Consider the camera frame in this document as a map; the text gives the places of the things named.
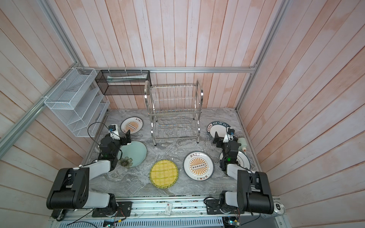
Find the white wire mesh organizer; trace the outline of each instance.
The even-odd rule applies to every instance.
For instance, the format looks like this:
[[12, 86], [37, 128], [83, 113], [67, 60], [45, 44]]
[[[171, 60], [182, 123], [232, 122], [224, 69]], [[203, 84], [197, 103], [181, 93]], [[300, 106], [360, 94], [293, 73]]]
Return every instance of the white wire mesh organizer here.
[[45, 104], [77, 137], [95, 137], [109, 100], [98, 95], [99, 88], [89, 89], [96, 77], [94, 68], [75, 68], [46, 99]]
[[196, 84], [150, 86], [145, 83], [145, 102], [156, 140], [195, 138], [199, 143], [203, 90]]

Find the light blue plate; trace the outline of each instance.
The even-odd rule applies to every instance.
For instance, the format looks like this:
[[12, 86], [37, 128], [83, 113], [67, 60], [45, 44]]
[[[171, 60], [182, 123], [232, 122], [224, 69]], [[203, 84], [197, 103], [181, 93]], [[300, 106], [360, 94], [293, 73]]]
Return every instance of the light blue plate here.
[[131, 168], [143, 162], [146, 158], [147, 148], [139, 141], [132, 141], [129, 145], [121, 146], [122, 158], [119, 160], [121, 166]]

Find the black mesh basket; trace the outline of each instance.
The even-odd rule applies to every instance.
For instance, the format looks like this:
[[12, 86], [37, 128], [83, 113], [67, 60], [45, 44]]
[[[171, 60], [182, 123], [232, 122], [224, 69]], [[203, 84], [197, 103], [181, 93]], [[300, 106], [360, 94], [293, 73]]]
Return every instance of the black mesh basket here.
[[95, 78], [104, 95], [144, 95], [148, 70], [101, 70]]

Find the wire mesh basket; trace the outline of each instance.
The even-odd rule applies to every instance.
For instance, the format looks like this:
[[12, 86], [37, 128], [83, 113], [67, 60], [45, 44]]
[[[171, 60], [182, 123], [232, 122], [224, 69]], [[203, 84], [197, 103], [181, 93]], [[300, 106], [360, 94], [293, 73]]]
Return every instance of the wire mesh basket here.
[[89, 89], [96, 77], [93, 68], [75, 68], [49, 95], [45, 104], [77, 137], [95, 137], [99, 122], [104, 117], [109, 100], [98, 95], [99, 88]]
[[143, 95], [148, 70], [101, 70], [95, 79], [104, 95]]
[[48, 96], [46, 106], [50, 109], [75, 109], [95, 77], [94, 68], [73, 69]]
[[199, 143], [203, 90], [199, 82], [150, 86], [145, 82], [145, 102], [156, 140], [195, 138]]

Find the plate with black rim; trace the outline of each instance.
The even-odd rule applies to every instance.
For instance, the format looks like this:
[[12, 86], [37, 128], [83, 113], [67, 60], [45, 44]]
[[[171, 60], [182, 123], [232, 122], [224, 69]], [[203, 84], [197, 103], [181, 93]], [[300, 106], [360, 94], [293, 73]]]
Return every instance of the plate with black rim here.
[[[219, 155], [219, 161], [222, 160], [222, 158], [223, 158], [223, 152]], [[242, 168], [247, 168], [247, 169], [251, 168], [250, 160], [248, 159], [246, 154], [242, 153], [241, 151], [238, 151], [237, 161], [238, 165], [241, 166]]]
[[201, 151], [189, 153], [183, 162], [188, 177], [196, 181], [206, 181], [214, 172], [213, 160]]
[[123, 133], [127, 133], [128, 130], [131, 131], [131, 135], [139, 132], [143, 127], [143, 120], [139, 117], [133, 116], [125, 119], [120, 124], [120, 129]]
[[214, 139], [215, 133], [218, 133], [219, 137], [224, 137], [227, 134], [227, 127], [229, 124], [223, 122], [223, 121], [213, 121], [210, 124], [208, 124], [207, 132], [209, 137]]

